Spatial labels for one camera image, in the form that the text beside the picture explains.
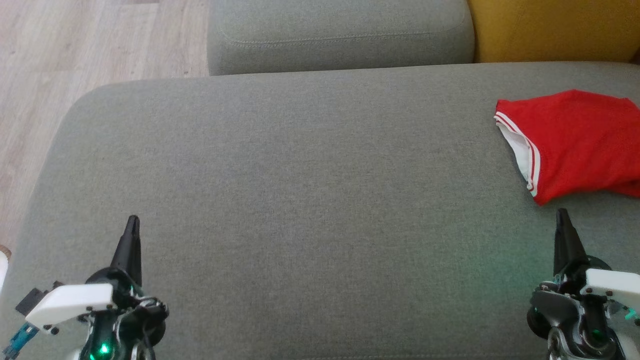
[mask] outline sofa seat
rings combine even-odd
[[[171,309],[159,359],[543,359],[525,314],[552,277],[557,208],[590,254],[640,272],[640,201],[600,192],[537,206],[495,125],[497,99],[572,88],[640,104],[640,67],[101,87],[49,152],[0,296],[0,341],[23,323],[13,307],[31,288],[107,266],[137,214],[144,287]],[[65,323],[22,357],[62,359],[85,335]]]

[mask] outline sofa seam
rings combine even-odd
[[[450,31],[457,30],[458,28],[464,25],[466,19],[468,17],[467,12],[465,12],[462,20],[459,24],[455,25],[452,28],[437,31],[434,33],[421,33],[421,32],[404,32],[404,33],[380,33],[380,34],[361,34],[361,35],[346,35],[343,37],[318,37],[318,38],[303,38],[303,39],[288,39],[288,40],[273,40],[273,41],[245,41],[245,40],[236,40],[228,36],[223,30],[221,25],[217,25],[218,31],[222,34],[226,43],[238,46],[238,47],[276,47],[276,46],[287,46],[287,45],[306,45],[306,44],[330,44],[334,42],[349,42],[349,41],[360,41],[360,40],[377,40],[384,38],[410,38],[410,37],[429,37],[433,35],[439,35],[442,33],[447,33]]]

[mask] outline wooden floor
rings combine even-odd
[[[60,121],[94,88],[208,76],[208,0],[0,0],[0,244],[13,249]]]

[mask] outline green led light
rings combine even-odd
[[[89,360],[107,360],[112,358],[113,349],[109,343],[102,343],[96,348],[92,354],[89,354]]]
[[[604,336],[604,334],[602,334],[602,332],[600,332],[599,330],[591,331],[591,335],[593,335],[593,338],[596,339],[596,341],[606,340],[606,337]]]

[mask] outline red t-shirt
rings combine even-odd
[[[631,100],[570,90],[499,100],[494,117],[539,205],[603,189],[640,197],[640,109]]]

